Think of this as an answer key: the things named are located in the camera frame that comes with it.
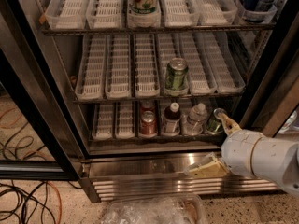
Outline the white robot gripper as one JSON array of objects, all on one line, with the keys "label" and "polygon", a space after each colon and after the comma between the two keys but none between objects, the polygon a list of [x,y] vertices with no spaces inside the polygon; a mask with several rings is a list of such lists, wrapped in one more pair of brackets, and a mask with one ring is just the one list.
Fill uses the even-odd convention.
[{"label": "white robot gripper", "polygon": [[259,132],[240,130],[240,126],[225,113],[216,115],[223,130],[228,135],[221,146],[221,156],[226,165],[214,152],[210,152],[199,162],[186,167],[183,173],[192,178],[219,178],[229,174],[251,178],[263,178],[259,164],[263,160],[259,147],[264,135]]}]

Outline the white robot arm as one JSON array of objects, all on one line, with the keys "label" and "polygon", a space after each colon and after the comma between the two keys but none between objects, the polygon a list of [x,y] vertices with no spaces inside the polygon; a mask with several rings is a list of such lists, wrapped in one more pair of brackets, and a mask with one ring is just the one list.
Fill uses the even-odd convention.
[{"label": "white robot arm", "polygon": [[294,197],[299,197],[299,143],[269,138],[260,132],[241,129],[224,112],[216,115],[227,134],[221,156],[210,152],[185,168],[193,178],[224,177],[229,173],[261,178]]}]

